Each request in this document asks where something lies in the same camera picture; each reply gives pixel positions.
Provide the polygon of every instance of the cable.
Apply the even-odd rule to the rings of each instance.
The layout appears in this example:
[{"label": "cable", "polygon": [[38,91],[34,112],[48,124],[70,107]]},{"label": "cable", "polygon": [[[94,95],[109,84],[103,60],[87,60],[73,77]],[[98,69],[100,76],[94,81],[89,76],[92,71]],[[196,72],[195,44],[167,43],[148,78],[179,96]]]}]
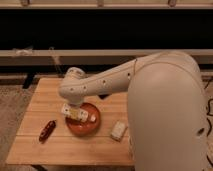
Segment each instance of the cable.
[{"label": "cable", "polygon": [[208,130],[208,132],[207,132],[207,137],[210,135],[210,133],[212,132],[212,123],[211,123],[211,121],[210,121],[210,119],[209,118],[206,118],[207,119],[207,121],[208,121],[208,123],[209,123],[209,130]]},{"label": "cable", "polygon": [[209,99],[208,100],[208,107],[207,107],[207,115],[208,116],[213,116],[213,114],[212,113],[210,113],[211,112],[211,102],[213,101],[213,99]]},{"label": "cable", "polygon": [[210,84],[212,81],[213,81],[213,77],[211,77],[211,78],[209,79],[209,81],[208,81],[207,84],[205,85],[204,89],[207,89],[208,86],[209,86],[209,84]]},{"label": "cable", "polygon": [[206,157],[207,157],[207,160],[208,160],[209,164],[211,165],[211,167],[213,167],[213,163],[212,163],[212,161],[210,160],[209,156],[206,155]]}]

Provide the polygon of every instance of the table leg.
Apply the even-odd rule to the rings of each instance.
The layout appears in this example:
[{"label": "table leg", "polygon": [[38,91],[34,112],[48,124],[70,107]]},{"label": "table leg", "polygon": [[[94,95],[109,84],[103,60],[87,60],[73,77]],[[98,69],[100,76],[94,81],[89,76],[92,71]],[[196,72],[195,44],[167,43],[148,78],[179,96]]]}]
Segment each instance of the table leg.
[{"label": "table leg", "polygon": [[41,165],[31,165],[34,169],[36,169],[37,171],[47,171],[47,169],[45,169],[43,166]]}]

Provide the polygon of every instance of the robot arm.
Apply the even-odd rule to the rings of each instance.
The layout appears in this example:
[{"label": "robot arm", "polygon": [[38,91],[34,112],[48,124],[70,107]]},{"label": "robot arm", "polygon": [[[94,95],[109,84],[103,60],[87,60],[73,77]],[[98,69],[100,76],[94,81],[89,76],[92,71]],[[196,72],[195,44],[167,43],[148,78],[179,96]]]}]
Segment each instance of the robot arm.
[{"label": "robot arm", "polygon": [[69,104],[79,106],[85,96],[127,91],[135,72],[158,56],[159,54],[154,54],[148,58],[137,58],[88,78],[85,78],[85,73],[81,69],[70,68],[59,87],[59,94],[67,99]]},{"label": "robot arm", "polygon": [[80,106],[84,96],[128,91],[136,171],[206,170],[206,101],[199,67],[183,52],[137,58],[84,78],[71,68],[59,93]]}]

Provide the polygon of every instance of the floor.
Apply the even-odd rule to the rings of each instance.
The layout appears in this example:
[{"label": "floor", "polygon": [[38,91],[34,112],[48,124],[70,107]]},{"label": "floor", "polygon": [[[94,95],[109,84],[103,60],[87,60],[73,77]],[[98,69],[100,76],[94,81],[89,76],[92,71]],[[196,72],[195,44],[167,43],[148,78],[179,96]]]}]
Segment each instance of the floor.
[{"label": "floor", "polygon": [[[23,119],[39,78],[57,75],[39,75],[29,89],[22,89],[26,75],[0,75],[0,171],[35,171],[31,166],[6,165],[5,160]],[[131,167],[68,167],[47,166],[49,171],[131,171]]]}]

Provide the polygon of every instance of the small white box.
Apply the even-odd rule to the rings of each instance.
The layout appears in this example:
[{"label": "small white box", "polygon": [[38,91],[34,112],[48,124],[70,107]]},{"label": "small white box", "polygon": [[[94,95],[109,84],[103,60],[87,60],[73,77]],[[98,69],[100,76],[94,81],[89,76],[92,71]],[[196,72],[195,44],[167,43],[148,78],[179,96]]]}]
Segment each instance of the small white box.
[{"label": "small white box", "polygon": [[121,138],[123,137],[126,128],[127,126],[125,123],[117,121],[111,132],[112,139],[116,141],[121,141]]}]

